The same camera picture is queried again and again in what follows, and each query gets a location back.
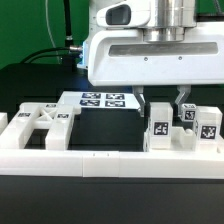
black cable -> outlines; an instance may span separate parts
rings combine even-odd
[[[33,61],[35,60],[38,60],[40,58],[50,58],[50,57],[62,57],[62,56],[70,56],[70,57],[75,57],[75,58],[79,58],[79,54],[59,54],[59,55],[56,55],[56,54],[47,54],[47,55],[40,55],[40,56],[37,56],[35,58],[33,58],[31,61],[29,61],[28,63],[32,63]]]
[[[56,47],[56,48],[49,48],[49,49],[40,50],[40,51],[37,51],[37,52],[35,52],[33,54],[30,54],[29,56],[24,58],[20,63],[24,64],[24,63],[26,63],[26,61],[28,61],[32,57],[35,57],[35,56],[37,56],[39,54],[53,52],[53,51],[68,51],[68,50],[70,50],[69,47]]]
[[[64,9],[65,9],[65,46],[69,47],[73,45],[73,38],[72,38],[72,26],[71,26],[71,15],[70,15],[70,1],[64,0]]]
[[[33,61],[36,61],[40,58],[50,58],[50,57],[60,57],[60,56],[64,56],[65,54],[59,54],[59,55],[56,55],[56,54],[48,54],[48,55],[40,55],[40,56],[37,56],[35,58],[33,58],[31,61],[29,61],[28,63],[32,63]]]

white block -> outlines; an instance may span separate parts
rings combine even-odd
[[[83,153],[83,177],[118,177],[119,152]]]
[[[45,139],[47,150],[66,150],[70,140],[75,109],[71,105],[62,105],[54,118]]]
[[[82,153],[0,150],[1,175],[82,177]]]
[[[217,152],[221,122],[222,113],[217,107],[197,107],[193,125],[196,151]]]
[[[181,105],[181,120],[183,122],[193,122],[196,115],[195,104],[182,104]]]
[[[1,149],[23,149],[34,130],[33,122],[39,115],[38,105],[21,105],[19,112],[0,136]]]
[[[0,135],[8,125],[8,116],[6,113],[0,113]]]
[[[168,149],[171,145],[173,108],[169,103],[151,103],[148,128],[150,149]]]

white base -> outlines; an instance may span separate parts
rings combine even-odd
[[[1,150],[0,175],[224,179],[224,153]]]
[[[35,111],[38,110],[38,113],[41,114],[41,117],[32,121],[32,130],[35,128],[54,129],[52,126],[54,122],[59,122],[60,125],[65,125],[65,129],[63,129],[65,135],[63,136],[67,136],[68,127],[71,127],[72,124],[67,122],[69,119],[67,121],[60,120],[58,115],[59,112],[67,113],[71,109],[69,106],[43,103],[23,104],[20,107],[20,113],[21,111],[28,112],[27,109],[32,112],[31,107],[35,107]],[[81,112],[80,106],[76,105],[74,108],[76,110],[72,113],[79,114]],[[29,119],[18,117],[18,114],[16,116],[16,121],[22,119],[21,122],[24,124],[30,122]],[[5,124],[5,122],[6,115],[0,119],[1,124]],[[8,130],[6,127],[1,137],[6,136],[4,133],[8,133],[8,141],[10,141]],[[57,129],[52,133],[54,136],[57,133],[61,136],[60,130]],[[58,148],[29,150],[2,147],[0,150],[0,175],[224,179],[224,140],[221,136],[218,138],[217,150],[211,152],[194,151],[194,133],[189,130],[184,131],[181,127],[172,128],[170,149],[148,148],[147,136],[145,133],[145,152],[98,152],[90,151],[91,148],[89,151],[68,151],[66,150],[67,143],[62,144],[61,151],[55,151]]]

green background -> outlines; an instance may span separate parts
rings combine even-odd
[[[70,0],[70,4],[73,37],[76,44],[81,44],[88,35],[89,1]],[[200,13],[215,12],[212,0],[198,0],[197,5]],[[30,53],[52,47],[47,32],[44,0],[1,0],[0,15],[0,68],[20,62]],[[49,0],[49,19],[56,46],[64,46],[62,0]],[[56,63],[56,59],[44,60]]]

white object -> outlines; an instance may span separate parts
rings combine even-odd
[[[33,128],[50,129],[55,116],[68,112],[70,107],[55,103],[26,103],[21,105],[20,110],[22,113],[30,111],[33,114],[35,108],[39,108],[38,118],[32,123]],[[73,106],[73,109],[75,114],[81,112],[80,107]],[[162,111],[160,113],[157,110],[160,117],[165,117]],[[31,115],[19,119],[26,126],[30,117]],[[70,124],[68,120],[63,122],[68,126]],[[16,133],[20,131],[11,129],[11,135],[4,135],[11,142]],[[147,134],[145,133],[145,145],[149,144]],[[218,151],[212,154],[203,150],[195,152],[192,149],[195,134],[182,127],[172,127],[171,146],[167,150],[150,149],[148,152],[145,148],[146,152],[64,151],[64,145],[61,151],[1,148],[0,175],[224,179],[224,140],[221,136],[217,139]],[[6,144],[5,139],[1,138],[0,143],[1,141]]]
[[[83,153],[83,177],[118,177],[119,152]]]
[[[24,103],[0,136],[1,149],[24,149],[34,129],[50,129],[46,141],[49,150],[66,150],[74,115],[80,106],[51,103]]]
[[[173,108],[169,103],[150,103],[148,150],[170,148],[172,121]]]
[[[23,104],[19,112],[0,136],[2,149],[23,149],[33,130],[33,122],[39,117],[39,106]]]
[[[74,116],[73,106],[61,106],[58,108],[45,140],[47,150],[67,150]]]
[[[184,41],[162,45],[143,42],[140,29],[100,31],[89,48],[89,81],[95,86],[223,83],[223,26],[198,23],[185,29]]]
[[[135,96],[129,93],[63,92],[58,104],[101,109],[138,109],[140,107]]]
[[[193,126],[196,151],[217,152],[221,122],[222,113],[217,107],[197,107]]]
[[[8,125],[8,116],[6,113],[0,113],[0,135]]]
[[[182,104],[181,105],[181,120],[183,122],[193,122],[196,115],[195,104]]]

